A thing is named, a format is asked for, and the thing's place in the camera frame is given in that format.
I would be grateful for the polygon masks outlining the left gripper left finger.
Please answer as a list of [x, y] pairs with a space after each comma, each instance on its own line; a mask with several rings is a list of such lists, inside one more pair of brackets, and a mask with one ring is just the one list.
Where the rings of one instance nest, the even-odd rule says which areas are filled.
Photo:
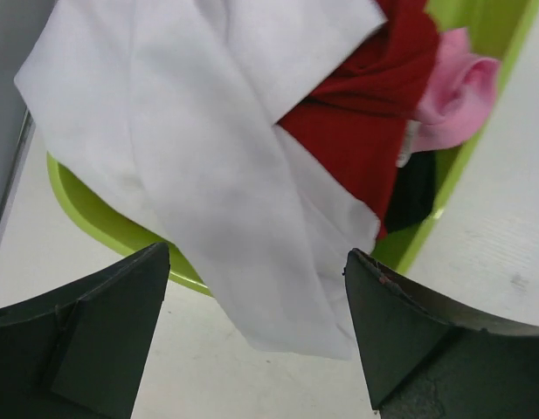
[[129, 418], [168, 277], [157, 243], [0, 308], [0, 418]]

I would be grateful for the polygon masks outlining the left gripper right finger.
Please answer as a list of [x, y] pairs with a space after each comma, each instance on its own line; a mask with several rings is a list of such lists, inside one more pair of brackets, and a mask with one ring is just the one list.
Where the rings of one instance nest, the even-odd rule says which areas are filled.
[[539, 326], [464, 305], [357, 249], [343, 274], [381, 417], [539, 418]]

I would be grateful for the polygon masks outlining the white t shirt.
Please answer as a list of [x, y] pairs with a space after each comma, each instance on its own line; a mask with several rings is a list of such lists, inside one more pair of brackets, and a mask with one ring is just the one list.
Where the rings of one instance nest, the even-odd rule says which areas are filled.
[[48, 152], [175, 244], [257, 349], [347, 360], [375, 213], [278, 121], [383, 23], [372, 1], [59, 1], [15, 84]]

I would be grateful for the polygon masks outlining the black t shirt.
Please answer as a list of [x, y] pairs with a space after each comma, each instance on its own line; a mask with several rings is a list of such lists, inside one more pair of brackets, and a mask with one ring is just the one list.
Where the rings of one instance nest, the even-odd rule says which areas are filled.
[[422, 223], [436, 196], [437, 159], [434, 151], [416, 153], [398, 170], [384, 219], [388, 233]]

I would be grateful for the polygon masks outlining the red t shirt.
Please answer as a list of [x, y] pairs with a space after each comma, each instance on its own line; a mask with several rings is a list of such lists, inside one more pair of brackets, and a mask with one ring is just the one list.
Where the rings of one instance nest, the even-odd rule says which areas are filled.
[[397, 177], [405, 127], [435, 65], [439, 32], [423, 1], [382, 1], [386, 24], [275, 128], [309, 231], [374, 240]]

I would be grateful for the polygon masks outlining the pink t shirt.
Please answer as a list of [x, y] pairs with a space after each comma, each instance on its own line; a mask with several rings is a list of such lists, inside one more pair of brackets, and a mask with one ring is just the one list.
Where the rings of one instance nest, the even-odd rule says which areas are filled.
[[501, 61], [472, 51], [467, 28], [443, 31], [425, 93], [405, 129], [397, 166], [471, 139], [494, 108]]

